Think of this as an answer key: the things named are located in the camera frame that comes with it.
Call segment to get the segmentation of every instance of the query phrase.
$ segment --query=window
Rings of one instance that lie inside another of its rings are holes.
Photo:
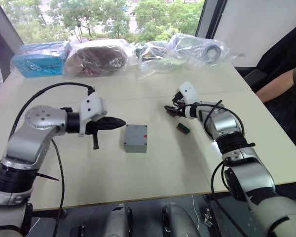
[[[24,43],[195,35],[204,0],[0,0]]]

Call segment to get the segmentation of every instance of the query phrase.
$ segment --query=white wall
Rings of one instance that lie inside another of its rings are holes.
[[[296,0],[228,0],[214,38],[246,55],[234,66],[255,67],[295,26]]]

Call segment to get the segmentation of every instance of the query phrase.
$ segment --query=gray plastic box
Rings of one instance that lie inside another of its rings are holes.
[[[147,152],[147,125],[126,125],[124,148],[127,153]]]

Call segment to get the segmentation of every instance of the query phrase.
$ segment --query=small block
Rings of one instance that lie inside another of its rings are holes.
[[[184,133],[185,135],[188,134],[190,132],[190,130],[185,127],[182,123],[179,123],[177,126],[177,130],[181,131],[182,133]]]
[[[127,153],[146,153],[148,126],[128,124],[125,130],[124,148]]]

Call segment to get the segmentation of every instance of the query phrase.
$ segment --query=blue package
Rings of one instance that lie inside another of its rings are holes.
[[[68,41],[22,45],[11,59],[26,78],[62,75],[71,50]]]

